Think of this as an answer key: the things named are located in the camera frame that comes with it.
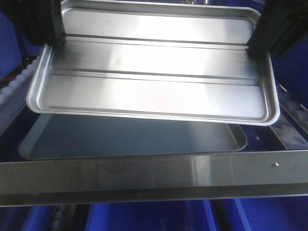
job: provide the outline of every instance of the aluminum tray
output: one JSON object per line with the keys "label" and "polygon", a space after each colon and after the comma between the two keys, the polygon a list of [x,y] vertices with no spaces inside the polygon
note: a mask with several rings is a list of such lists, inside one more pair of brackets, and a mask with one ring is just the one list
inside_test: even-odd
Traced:
{"label": "aluminum tray", "polygon": [[269,125],[270,56],[246,53],[250,8],[62,3],[66,44],[45,46],[27,97],[39,113]]}
{"label": "aluminum tray", "polygon": [[238,151],[239,125],[156,119],[41,115],[19,147],[26,159]]}

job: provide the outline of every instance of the blue tray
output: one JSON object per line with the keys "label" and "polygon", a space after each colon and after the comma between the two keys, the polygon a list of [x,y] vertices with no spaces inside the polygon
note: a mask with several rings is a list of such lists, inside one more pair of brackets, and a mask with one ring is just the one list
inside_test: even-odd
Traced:
{"label": "blue tray", "polygon": [[216,231],[208,200],[95,204],[86,231]]}
{"label": "blue tray", "polygon": [[232,231],[307,231],[308,197],[224,200]]}

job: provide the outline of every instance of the metal frame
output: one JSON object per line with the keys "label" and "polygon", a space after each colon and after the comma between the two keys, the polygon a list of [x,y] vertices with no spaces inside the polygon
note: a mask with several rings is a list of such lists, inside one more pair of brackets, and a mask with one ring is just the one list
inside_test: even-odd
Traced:
{"label": "metal frame", "polygon": [[[1,141],[29,118],[27,88],[0,110]],[[0,163],[0,206],[305,194],[308,150]]]}

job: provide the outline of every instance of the silver baking tray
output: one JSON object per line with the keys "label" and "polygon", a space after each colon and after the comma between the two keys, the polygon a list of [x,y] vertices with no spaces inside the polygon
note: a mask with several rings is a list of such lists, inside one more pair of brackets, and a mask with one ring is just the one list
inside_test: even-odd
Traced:
{"label": "silver baking tray", "polygon": [[25,159],[238,151],[239,125],[83,115],[40,115],[19,147]]}
{"label": "silver baking tray", "polygon": [[66,43],[45,46],[27,96],[38,113],[266,126],[279,115],[270,56],[246,43],[250,8],[62,3]]}

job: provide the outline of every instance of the metal sheet pan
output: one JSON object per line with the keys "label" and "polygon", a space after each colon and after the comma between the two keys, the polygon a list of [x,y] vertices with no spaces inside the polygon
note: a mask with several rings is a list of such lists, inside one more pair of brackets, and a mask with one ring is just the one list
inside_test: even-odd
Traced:
{"label": "metal sheet pan", "polygon": [[41,115],[19,147],[26,159],[238,151],[246,146],[239,125]]}
{"label": "metal sheet pan", "polygon": [[246,53],[250,8],[65,0],[67,33],[45,46],[35,112],[269,125],[279,115],[269,55]]}

